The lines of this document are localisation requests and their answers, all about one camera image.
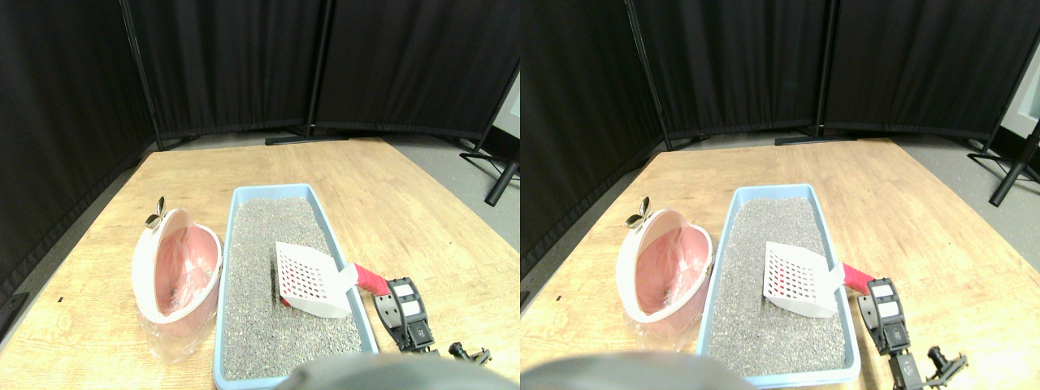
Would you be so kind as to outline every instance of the black stand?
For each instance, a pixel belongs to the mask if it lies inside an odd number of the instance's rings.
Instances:
[[[816,123],[810,129],[811,134],[802,137],[777,138],[775,146],[798,144],[830,142],[835,140],[856,140],[856,137],[847,134],[824,135],[824,110],[827,108],[827,84],[831,76],[831,58],[834,52],[834,33],[837,31],[839,0],[828,2],[830,11],[827,12],[827,35],[824,38],[824,60],[820,72],[820,90],[816,93]]]
[[[318,110],[318,93],[321,90],[321,76],[324,74],[326,53],[329,52],[329,35],[332,34],[332,20],[334,17],[334,10],[336,9],[336,0],[326,0],[324,8],[326,18],[324,21],[321,22],[321,36],[318,38],[317,46],[318,57],[314,60],[314,80],[311,81],[311,102],[310,106],[307,108],[307,128],[304,129],[303,135],[270,137],[264,139],[264,145],[268,147],[283,144],[349,139],[347,135],[335,133],[314,136],[314,115],[317,114]]]
[[[148,78],[145,77],[145,64],[140,60],[140,49],[137,47],[137,30],[133,26],[133,18],[130,16],[129,0],[121,0],[120,8],[123,10],[123,24],[127,29],[127,40],[130,41],[130,53],[133,54],[134,67],[137,69],[137,77],[140,78],[140,86],[145,92],[145,101],[148,103],[148,118],[152,121],[152,130],[155,132],[155,147],[162,152],[166,148],[162,145],[162,136],[159,134],[159,122],[156,119],[155,104],[152,103],[152,92],[148,87]],[[189,140],[181,140],[177,146]]]
[[[1033,133],[1025,138],[1025,147],[1022,148],[1022,153],[1018,156],[1018,158],[1012,159],[999,157],[989,153],[972,153],[968,155],[968,158],[979,164],[982,164],[982,162],[979,161],[980,158],[997,161],[997,163],[1007,162],[1012,164],[1011,171],[1008,172],[1008,176],[1004,177],[1004,180],[1000,181],[1000,185],[996,187],[996,191],[994,191],[993,196],[989,198],[990,204],[1000,207],[1000,203],[1004,202],[1004,197],[1008,196],[1008,191],[1011,190],[1011,186],[1015,185],[1015,180],[1018,180],[1018,175],[1021,175],[1023,171],[1028,176],[1032,177],[1034,181],[1040,181],[1040,175],[1037,175],[1037,172],[1029,165],[1033,155],[1036,154],[1038,144],[1040,144],[1040,123],[1033,128]]]
[[[484,203],[487,203],[491,207],[495,207],[495,205],[498,204],[498,199],[502,198],[502,192],[505,192],[505,187],[510,185],[510,182],[519,179],[519,172],[520,172],[519,161],[511,160],[505,157],[495,157],[477,153],[460,153],[459,157],[462,157],[463,159],[469,161],[470,163],[473,163],[473,161],[470,160],[470,158],[479,158],[482,160],[488,160],[491,161],[492,164],[494,164],[495,161],[505,163],[505,168],[502,170],[502,173],[498,177],[498,180],[495,181],[495,186],[491,187],[491,191],[489,191],[488,196],[484,198]]]
[[[647,84],[650,84],[650,95],[653,96],[653,105],[657,109],[657,122],[660,124],[660,132],[665,135],[665,150],[671,152],[675,149],[672,148],[672,138],[668,136],[668,127],[665,125],[665,109],[661,108],[660,98],[657,97],[657,87],[653,83],[653,74],[650,73],[650,59],[647,58],[647,51],[643,46],[643,31],[640,30],[640,20],[635,17],[635,4],[626,0],[625,9],[628,11],[628,26],[632,29],[632,38],[635,40],[635,51],[640,54],[640,64],[643,66],[643,74],[647,78]]]

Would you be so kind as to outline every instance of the gray floor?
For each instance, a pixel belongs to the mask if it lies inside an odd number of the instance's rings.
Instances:
[[[181,145],[177,151],[189,151],[201,149],[234,148],[245,146],[264,145],[264,139],[271,136],[292,135],[288,132],[277,131],[254,131],[240,133],[227,133],[206,135],[193,141]],[[477,216],[484,219],[495,230],[506,242],[519,250],[520,246],[520,182],[513,181],[502,193],[495,207],[484,203],[484,198],[491,189],[498,177],[498,173],[488,161],[474,160],[474,163],[466,162],[459,157],[462,150],[424,135],[395,134],[384,137],[384,139],[400,151],[406,157],[422,167],[430,176],[436,179],[441,185],[447,188],[466,206],[468,206]],[[145,155],[155,151],[155,145],[145,152]],[[26,278],[25,282],[19,286],[16,293],[29,292],[29,298],[34,300],[36,294],[46,286],[50,277],[54,275],[58,266],[64,260],[72,249],[76,246],[79,239],[86,233],[94,219],[98,217],[101,210],[108,205],[108,202],[115,197],[120,188],[126,184],[133,170],[128,170],[121,174],[115,181],[105,189],[104,192],[83,212],[69,231],[58,239],[58,242],[51,249]],[[16,320],[16,327],[21,323],[21,316]],[[0,349],[6,345],[4,338],[0,342]]]
[[[763,147],[774,145],[774,139],[783,136],[800,136],[794,132],[755,132],[716,135],[704,141],[690,145],[683,151]],[[952,140],[931,135],[899,135],[892,140],[907,151],[921,165],[932,172],[954,192],[971,206],[986,222],[999,233],[1034,268],[1040,269],[1040,184],[1019,181],[1008,193],[999,208],[989,204],[989,197],[1004,178],[996,162],[986,161],[979,165],[966,157],[971,153],[966,147]],[[651,155],[664,151],[658,146]],[[589,209],[578,222],[553,245],[546,256],[520,282],[521,291],[531,291],[524,302],[534,301],[556,268],[577,246],[592,229],[606,208],[635,180],[641,170],[623,176],[617,184]]]

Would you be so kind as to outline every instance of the metal clip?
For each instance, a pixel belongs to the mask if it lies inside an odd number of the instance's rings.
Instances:
[[[643,225],[644,222],[647,220],[647,211],[649,210],[650,210],[650,197],[647,197],[643,199],[643,204],[640,205],[640,213],[629,216],[628,219],[625,220],[625,226],[628,227],[628,229],[639,228],[641,225]]]
[[[155,229],[162,223],[162,217],[166,216],[166,205],[164,197],[159,197],[159,203],[155,205],[155,213],[145,219],[145,227]]]

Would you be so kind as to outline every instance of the metal pole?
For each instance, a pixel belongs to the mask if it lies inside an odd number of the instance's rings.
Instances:
[[[813,136],[820,137],[824,128],[824,109],[827,108],[827,86],[831,79],[831,60],[834,50],[834,31],[837,24],[838,0],[830,1],[830,12],[827,16],[827,37],[824,38],[824,60],[820,72],[820,92],[816,94],[816,126]]]
[[[640,21],[635,18],[635,4],[632,4],[632,0],[625,0],[625,7],[628,9],[628,25],[632,29],[632,38],[635,41],[635,52],[640,54],[640,63],[643,64],[643,73],[646,75],[647,83],[650,84],[650,95],[653,96],[654,107],[657,108],[657,122],[660,123],[660,132],[665,135],[665,150],[671,152],[672,139],[668,136],[668,127],[665,126],[665,110],[660,106],[657,87],[653,83],[653,74],[650,73],[650,60],[647,58],[646,48],[643,46]]]
[[[304,130],[304,139],[310,137],[314,131],[314,121],[318,111],[318,93],[321,90],[321,77],[324,75],[326,54],[329,52],[329,35],[332,34],[335,5],[336,0],[326,0],[326,19],[321,22],[321,38],[318,41],[318,58],[314,63],[314,82],[311,84],[311,103],[307,109],[307,129]]]
[[[159,152],[165,150],[162,147],[162,136],[159,134],[159,122],[156,120],[155,104],[152,103],[152,93],[148,87],[148,79],[145,77],[145,64],[140,59],[140,49],[137,47],[137,33],[133,26],[133,18],[130,16],[130,0],[120,0],[120,8],[123,9],[123,25],[127,29],[127,40],[130,42],[130,53],[133,55],[134,64],[137,68],[137,77],[140,78],[140,86],[145,89],[145,101],[148,102],[148,116],[152,120],[152,130],[155,131],[155,146]]]

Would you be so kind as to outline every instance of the black curtain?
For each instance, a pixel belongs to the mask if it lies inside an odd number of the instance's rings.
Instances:
[[[670,137],[813,124],[825,1],[632,5]]]
[[[483,137],[520,61],[519,3],[337,2],[317,126]]]
[[[119,2],[0,1],[0,121],[3,302],[154,138]]]
[[[623,2],[525,1],[522,16],[521,278],[661,139]]]
[[[304,125],[319,0],[129,0],[163,138]]]
[[[1034,0],[842,0],[825,124],[989,138],[1038,31]]]

